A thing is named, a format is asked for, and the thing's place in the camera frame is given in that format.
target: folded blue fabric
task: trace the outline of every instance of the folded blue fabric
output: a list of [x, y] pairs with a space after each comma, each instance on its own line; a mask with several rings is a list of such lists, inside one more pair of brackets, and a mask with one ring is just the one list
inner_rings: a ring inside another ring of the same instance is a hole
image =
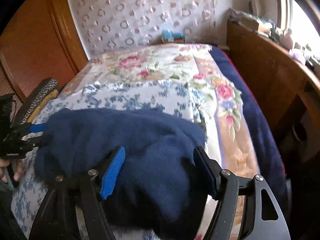
[[207, 198], [192, 157], [204, 147], [199, 125], [159, 110], [63, 109], [43, 137], [49, 144], [38, 150], [35, 173], [45, 181], [86, 172], [123, 146], [126, 160], [104, 202], [109, 223], [194, 239]]

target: navy blue blanket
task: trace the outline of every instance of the navy blue blanket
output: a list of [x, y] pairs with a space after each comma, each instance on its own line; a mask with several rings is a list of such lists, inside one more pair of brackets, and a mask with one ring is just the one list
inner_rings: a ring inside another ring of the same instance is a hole
[[123, 146], [126, 160], [104, 202], [109, 223], [194, 239], [207, 198], [192, 157], [204, 147], [199, 125], [157, 110], [63, 109], [43, 137], [49, 145], [39, 149], [35, 173], [45, 181], [86, 172]]
[[285, 212], [287, 208], [287, 190], [284, 168], [267, 120], [251, 91], [224, 52], [217, 47], [212, 47], [210, 54], [221, 72], [242, 92], [241, 98], [244, 102], [243, 115], [248, 125], [261, 175], [266, 179], [282, 210]]

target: patterned wallpaper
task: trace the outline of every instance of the patterned wallpaper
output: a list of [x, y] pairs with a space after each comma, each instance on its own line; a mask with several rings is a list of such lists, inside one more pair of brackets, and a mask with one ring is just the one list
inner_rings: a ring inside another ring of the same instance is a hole
[[69, 0], [89, 58], [103, 52], [161, 43], [164, 29], [186, 42], [212, 42], [217, 0]]

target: black metal bracket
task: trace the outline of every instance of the black metal bracket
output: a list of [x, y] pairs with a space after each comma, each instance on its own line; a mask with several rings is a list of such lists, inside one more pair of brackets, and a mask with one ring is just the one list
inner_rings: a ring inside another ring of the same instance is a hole
[[[29, 240], [80, 240], [76, 219], [76, 198], [81, 197], [84, 220], [90, 240], [115, 240], [101, 205], [100, 183], [113, 154], [96, 169], [68, 179], [57, 176], [50, 183], [33, 222]], [[238, 240], [290, 240], [287, 224], [267, 182], [260, 175], [253, 179], [237, 177], [209, 159], [202, 147], [193, 152], [195, 164], [207, 190], [218, 204], [204, 240], [228, 240], [238, 196], [245, 196]]]
[[[10, 114], [12, 111], [12, 102], [14, 94], [0, 96], [0, 158], [2, 159], [24, 159], [26, 153], [34, 147], [41, 145], [41, 137], [22, 140], [22, 137], [29, 134], [31, 123], [24, 123], [12, 127]], [[13, 179], [14, 171], [12, 164], [2, 168], [7, 179], [4, 183], [0, 180], [0, 191], [9, 191], [17, 188], [19, 182]]]
[[29, 240], [80, 240], [76, 218], [79, 193], [89, 238], [115, 240], [101, 206], [98, 174], [93, 169], [73, 179], [57, 176], [40, 205]]
[[255, 175], [249, 179], [222, 170], [215, 160], [209, 159], [202, 147], [195, 148], [193, 156], [204, 179], [211, 177], [217, 181], [215, 178], [218, 175], [221, 178], [220, 185], [212, 182], [208, 185], [208, 192], [218, 192], [212, 196], [218, 204], [204, 240], [229, 239], [237, 199], [241, 195], [245, 196], [245, 204], [238, 240], [290, 240], [280, 206], [262, 176]]

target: human hand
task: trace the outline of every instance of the human hand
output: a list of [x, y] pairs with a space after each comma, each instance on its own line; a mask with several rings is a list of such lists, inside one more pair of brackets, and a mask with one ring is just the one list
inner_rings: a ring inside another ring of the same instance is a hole
[[[16, 171], [14, 173], [14, 176], [13, 176], [13, 179], [15, 181], [17, 181], [20, 178], [20, 176], [21, 176], [21, 174], [23, 172], [23, 164], [22, 164], [22, 161], [20, 159], [12, 160], [12, 162], [16, 162], [17, 163], [17, 169], [16, 169]], [[10, 160], [0, 159], [0, 179], [3, 182], [8, 182], [8, 181], [7, 181], [7, 178], [5, 177], [5, 174], [4, 174], [3, 170], [2, 170], [2, 168], [8, 167], [9, 164], [10, 164]]]

